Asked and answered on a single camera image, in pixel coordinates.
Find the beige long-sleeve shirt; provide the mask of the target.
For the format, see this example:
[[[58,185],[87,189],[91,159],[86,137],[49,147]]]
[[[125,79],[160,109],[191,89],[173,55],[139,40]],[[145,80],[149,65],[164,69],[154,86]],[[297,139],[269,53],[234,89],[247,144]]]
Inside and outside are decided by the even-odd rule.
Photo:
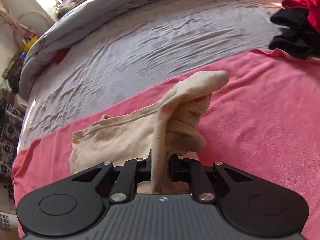
[[[229,81],[225,71],[200,71],[172,87],[160,100],[127,115],[101,119],[72,134],[71,174],[112,162],[151,157],[151,180],[139,193],[186,193],[188,185],[169,177],[169,159],[177,153],[195,158],[206,141],[197,131],[212,93]]]

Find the patterned blue white cloth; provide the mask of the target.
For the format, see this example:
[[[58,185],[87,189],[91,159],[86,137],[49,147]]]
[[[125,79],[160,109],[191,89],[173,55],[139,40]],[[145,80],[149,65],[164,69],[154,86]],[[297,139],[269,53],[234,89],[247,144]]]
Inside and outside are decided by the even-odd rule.
[[[23,113],[1,98],[1,183],[11,182],[23,118]]]

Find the grey patterned bed sheet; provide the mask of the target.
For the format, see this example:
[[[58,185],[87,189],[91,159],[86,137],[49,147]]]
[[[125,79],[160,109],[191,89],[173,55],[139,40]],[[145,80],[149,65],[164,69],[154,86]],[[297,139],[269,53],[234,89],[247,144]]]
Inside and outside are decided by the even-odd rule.
[[[267,48],[282,0],[91,0],[25,58],[28,100],[18,149],[170,77],[251,48]]]

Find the small red cloth item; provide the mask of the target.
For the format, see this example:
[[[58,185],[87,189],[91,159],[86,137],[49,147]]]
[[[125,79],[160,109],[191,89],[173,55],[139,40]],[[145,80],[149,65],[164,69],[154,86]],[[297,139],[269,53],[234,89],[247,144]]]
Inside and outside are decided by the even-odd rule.
[[[68,54],[68,52],[69,52],[69,48],[58,50],[58,51],[56,52],[56,54],[54,55],[54,57],[53,57],[53,62],[54,62],[55,64],[60,63],[60,62],[66,57],[66,55]]]

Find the grey patterned duvet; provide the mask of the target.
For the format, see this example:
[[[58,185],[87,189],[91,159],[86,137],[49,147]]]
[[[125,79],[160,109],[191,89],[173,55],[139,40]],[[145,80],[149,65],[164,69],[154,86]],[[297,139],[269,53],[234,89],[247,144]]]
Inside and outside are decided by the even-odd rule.
[[[136,92],[224,56],[263,48],[277,32],[268,18],[281,0],[88,0],[58,20],[28,52],[24,99],[82,63]],[[69,48],[58,64],[53,57]]]

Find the yellow bag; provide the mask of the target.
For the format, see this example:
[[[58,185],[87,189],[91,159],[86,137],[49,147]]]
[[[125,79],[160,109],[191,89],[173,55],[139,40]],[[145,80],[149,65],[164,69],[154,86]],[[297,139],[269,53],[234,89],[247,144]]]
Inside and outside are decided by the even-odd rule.
[[[28,52],[38,39],[39,39],[38,36],[33,36],[31,38],[24,40],[23,50]]]

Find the black garment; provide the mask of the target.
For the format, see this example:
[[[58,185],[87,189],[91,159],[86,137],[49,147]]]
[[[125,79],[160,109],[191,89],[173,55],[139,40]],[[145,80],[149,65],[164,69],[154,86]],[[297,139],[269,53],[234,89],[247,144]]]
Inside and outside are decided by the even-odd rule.
[[[280,9],[270,21],[281,26],[281,34],[270,42],[270,50],[280,49],[299,59],[319,57],[319,32],[308,21],[304,8]]]

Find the pink hula hoop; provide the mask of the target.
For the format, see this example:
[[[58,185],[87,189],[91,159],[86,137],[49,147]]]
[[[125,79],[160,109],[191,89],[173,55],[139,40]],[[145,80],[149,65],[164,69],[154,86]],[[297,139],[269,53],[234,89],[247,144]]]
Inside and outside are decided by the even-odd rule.
[[[13,16],[11,15],[10,17],[11,17],[11,23],[12,23],[11,28],[12,28],[13,39],[14,39],[14,42],[15,42],[17,48],[20,50],[23,50],[24,46],[27,44],[24,41],[25,38],[31,39],[32,37],[35,37],[35,36],[39,37],[40,36],[40,34],[37,33],[34,29],[32,29],[31,27],[29,27],[28,25],[26,25],[20,21],[20,19],[23,16],[26,16],[28,14],[41,15],[44,18],[44,20],[49,28],[53,25],[53,20],[50,17],[48,17],[47,15],[45,15],[42,12],[37,11],[37,10],[25,12],[24,14],[19,16],[17,19],[14,19]],[[20,42],[18,42],[18,40],[16,38],[17,35],[20,35],[22,37],[23,45],[21,45]]]

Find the red garment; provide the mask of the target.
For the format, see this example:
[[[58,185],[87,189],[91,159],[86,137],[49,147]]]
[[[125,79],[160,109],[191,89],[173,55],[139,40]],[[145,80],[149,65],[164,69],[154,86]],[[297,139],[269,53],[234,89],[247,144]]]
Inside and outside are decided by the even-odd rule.
[[[283,0],[281,3],[282,7],[296,9],[303,8],[308,11],[308,22],[310,25],[319,33],[319,0]]]

